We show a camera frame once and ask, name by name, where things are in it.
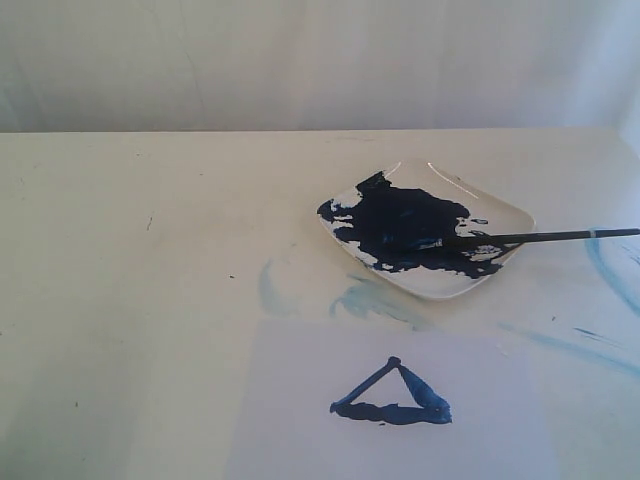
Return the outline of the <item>black paintbrush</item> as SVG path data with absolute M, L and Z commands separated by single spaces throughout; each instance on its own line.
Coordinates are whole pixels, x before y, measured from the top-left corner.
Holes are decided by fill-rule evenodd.
M 581 231 L 537 232 L 499 235 L 453 236 L 445 238 L 425 238 L 408 243 L 390 243 L 386 246 L 392 252 L 418 252 L 434 248 L 454 250 L 471 249 L 477 246 L 504 246 L 511 244 L 543 243 L 611 237 L 638 236 L 638 228 L 591 229 Z

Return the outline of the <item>white square paint plate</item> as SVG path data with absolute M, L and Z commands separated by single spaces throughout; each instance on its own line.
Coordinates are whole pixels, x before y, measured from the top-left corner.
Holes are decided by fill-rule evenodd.
M 426 239 L 531 233 L 526 211 L 426 161 L 401 161 L 326 200 L 321 224 L 374 274 L 418 297 L 459 296 L 496 274 L 515 246 L 411 251 Z

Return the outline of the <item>white paper sheet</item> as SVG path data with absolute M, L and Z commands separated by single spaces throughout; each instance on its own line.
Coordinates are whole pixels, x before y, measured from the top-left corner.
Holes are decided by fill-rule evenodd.
M 276 321 L 257 330 L 230 479 L 635 479 L 639 339 Z

